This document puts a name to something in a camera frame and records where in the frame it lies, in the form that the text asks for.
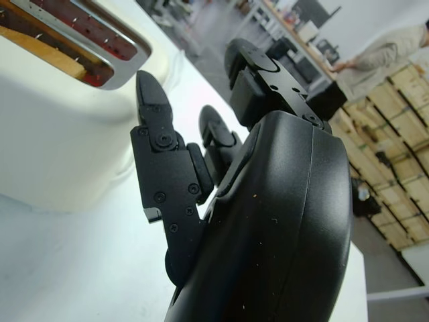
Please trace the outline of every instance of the white tabletop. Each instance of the white tabletop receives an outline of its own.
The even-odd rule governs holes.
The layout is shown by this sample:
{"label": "white tabletop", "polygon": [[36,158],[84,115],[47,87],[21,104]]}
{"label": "white tabletop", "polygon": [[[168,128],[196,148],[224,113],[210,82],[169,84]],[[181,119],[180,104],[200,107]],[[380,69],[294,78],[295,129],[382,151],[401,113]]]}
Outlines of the white tabletop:
{"label": "white tabletop", "polygon": [[[175,59],[178,49],[133,1],[109,1]],[[246,129],[193,65],[183,59],[180,70],[168,96],[185,141],[200,142],[198,114],[208,103],[244,140]],[[166,249],[162,224],[149,225],[143,214],[134,170],[82,213],[34,211],[0,196],[0,321],[163,321],[174,291]],[[330,321],[367,321],[363,256],[354,245]]]}

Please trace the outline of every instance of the toaster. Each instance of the toaster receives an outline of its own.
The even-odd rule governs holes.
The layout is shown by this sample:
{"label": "toaster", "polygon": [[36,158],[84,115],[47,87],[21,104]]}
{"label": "toaster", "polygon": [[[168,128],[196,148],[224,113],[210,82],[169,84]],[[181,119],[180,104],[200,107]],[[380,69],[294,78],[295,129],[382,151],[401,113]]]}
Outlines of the toaster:
{"label": "toaster", "polygon": [[91,208],[132,168],[135,74],[163,83],[166,53],[110,0],[0,0],[0,34],[0,194]]}

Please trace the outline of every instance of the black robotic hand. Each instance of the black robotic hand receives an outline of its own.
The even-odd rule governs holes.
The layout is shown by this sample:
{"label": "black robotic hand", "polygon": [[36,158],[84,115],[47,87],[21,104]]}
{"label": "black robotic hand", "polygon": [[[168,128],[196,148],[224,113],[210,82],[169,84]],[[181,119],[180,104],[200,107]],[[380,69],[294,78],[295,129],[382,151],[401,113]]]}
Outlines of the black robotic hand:
{"label": "black robotic hand", "polygon": [[[351,184],[342,142],[306,93],[245,40],[227,49],[231,107],[244,144],[211,107],[206,156],[184,145],[156,80],[137,74],[141,125],[131,131],[143,208],[162,220],[177,286],[168,322],[328,321],[350,246]],[[200,219],[195,203],[218,186]]]}

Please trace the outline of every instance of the black screw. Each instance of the black screw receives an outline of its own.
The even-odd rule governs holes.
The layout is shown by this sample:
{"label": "black screw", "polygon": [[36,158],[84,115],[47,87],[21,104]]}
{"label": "black screw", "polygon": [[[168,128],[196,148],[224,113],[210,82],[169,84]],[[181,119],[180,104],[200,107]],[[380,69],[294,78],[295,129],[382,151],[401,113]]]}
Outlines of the black screw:
{"label": "black screw", "polygon": [[321,124],[321,122],[319,122],[317,120],[317,118],[315,118],[315,116],[313,116],[313,115],[311,115],[309,113],[304,114],[302,116],[302,118],[305,119],[306,121],[309,121],[312,125],[314,125],[316,127],[319,127],[320,129],[323,128],[323,125]]}
{"label": "black screw", "polygon": [[154,200],[157,203],[163,203],[166,200],[166,194],[165,193],[156,193],[154,195]]}
{"label": "black screw", "polygon": [[196,183],[191,183],[188,187],[188,191],[196,195],[200,191],[200,187]]}
{"label": "black screw", "polygon": [[192,216],[193,214],[194,214],[194,209],[192,207],[187,207],[186,208],[186,215]]}
{"label": "black screw", "polygon": [[170,134],[162,133],[156,138],[156,144],[161,148],[169,146],[173,142]]}
{"label": "black screw", "polygon": [[147,135],[147,129],[146,128],[140,128],[138,131],[139,136],[146,136]]}
{"label": "black screw", "polygon": [[170,231],[172,233],[176,233],[179,230],[179,226],[177,226],[175,223],[170,225]]}

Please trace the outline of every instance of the floor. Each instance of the floor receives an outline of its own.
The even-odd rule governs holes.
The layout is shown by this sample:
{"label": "floor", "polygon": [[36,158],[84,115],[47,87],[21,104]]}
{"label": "floor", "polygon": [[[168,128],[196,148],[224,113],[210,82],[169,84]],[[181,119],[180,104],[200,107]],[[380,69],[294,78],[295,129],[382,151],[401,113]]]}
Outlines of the floor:
{"label": "floor", "polygon": [[[212,1],[208,5],[204,3],[205,1],[195,1],[192,6],[194,13],[187,19],[186,27],[200,48],[190,46],[186,39],[172,28],[163,29],[179,47],[185,50],[187,57],[218,93],[229,101],[231,91],[223,67],[223,54],[229,37],[242,21],[243,15],[236,9],[225,15],[227,3],[223,0]],[[253,23],[240,37],[258,43],[266,35],[256,23]],[[293,66],[287,61],[282,63],[298,82],[306,86]],[[355,219],[353,242],[365,257],[368,293],[419,286],[397,254],[367,219]],[[369,304],[368,316],[370,322],[427,322],[429,321],[429,301],[421,299]]]}

